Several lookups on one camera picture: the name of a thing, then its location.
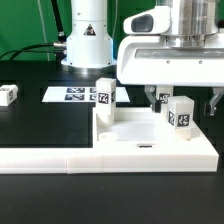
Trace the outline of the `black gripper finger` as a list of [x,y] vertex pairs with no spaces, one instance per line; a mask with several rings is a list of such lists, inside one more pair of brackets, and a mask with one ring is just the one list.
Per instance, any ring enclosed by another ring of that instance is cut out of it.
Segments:
[[213,96],[207,101],[204,105],[204,115],[205,116],[213,116],[216,112],[216,105],[224,96],[224,87],[214,87],[213,88]]
[[156,98],[156,87],[146,85],[144,92],[151,103],[152,111],[155,113],[161,112],[161,102]]

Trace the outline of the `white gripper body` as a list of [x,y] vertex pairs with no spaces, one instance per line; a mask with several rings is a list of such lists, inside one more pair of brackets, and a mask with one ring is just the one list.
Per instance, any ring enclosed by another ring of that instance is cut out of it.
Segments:
[[169,48],[164,36],[129,36],[120,44],[117,78],[127,85],[224,87],[224,33],[202,48]]

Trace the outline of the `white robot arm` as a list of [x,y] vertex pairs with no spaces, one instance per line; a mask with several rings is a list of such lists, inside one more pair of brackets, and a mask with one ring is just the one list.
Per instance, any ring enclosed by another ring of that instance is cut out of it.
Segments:
[[118,55],[107,32],[107,0],[71,0],[72,32],[62,65],[84,74],[114,66],[122,84],[143,85],[154,108],[161,87],[211,87],[205,112],[224,97],[224,28],[219,0],[156,0],[150,10],[127,18]]

